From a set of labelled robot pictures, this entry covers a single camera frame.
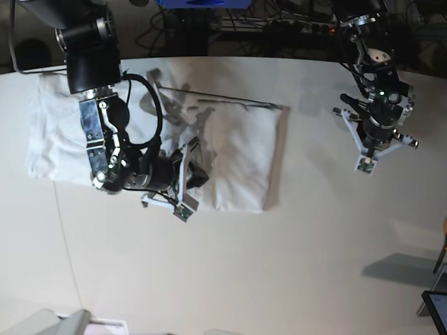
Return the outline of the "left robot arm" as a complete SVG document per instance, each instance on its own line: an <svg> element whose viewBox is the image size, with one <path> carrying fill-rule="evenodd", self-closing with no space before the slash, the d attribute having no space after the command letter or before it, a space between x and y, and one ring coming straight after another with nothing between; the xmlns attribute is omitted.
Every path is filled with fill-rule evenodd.
<svg viewBox="0 0 447 335"><path fill-rule="evenodd" d="M341 94L347 108L335 108L359 151L356 168L371 174L380 158L418 141L398 128L413 112L413 87L400 80L390 44L384 1L333 1L341 65L356 81L361 99Z"/></svg>

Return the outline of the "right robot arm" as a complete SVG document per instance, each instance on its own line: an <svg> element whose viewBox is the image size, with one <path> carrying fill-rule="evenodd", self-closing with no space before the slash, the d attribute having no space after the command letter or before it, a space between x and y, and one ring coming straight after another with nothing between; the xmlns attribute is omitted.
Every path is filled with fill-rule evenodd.
<svg viewBox="0 0 447 335"><path fill-rule="evenodd" d="M167 207L181 219L196 212L199 203L191 192L209 179L192 159L199 140L163 152L160 93L148 78L122 70L109 6L102 1L12 1L8 48L13 63L18 7L53 28L65 63L62 69L37 70L29 175L91 183L110 194L139 192L143 205ZM115 91L122 82L141 84L152 99L155 129L147 140L134 143L129 137L129 99Z"/></svg>

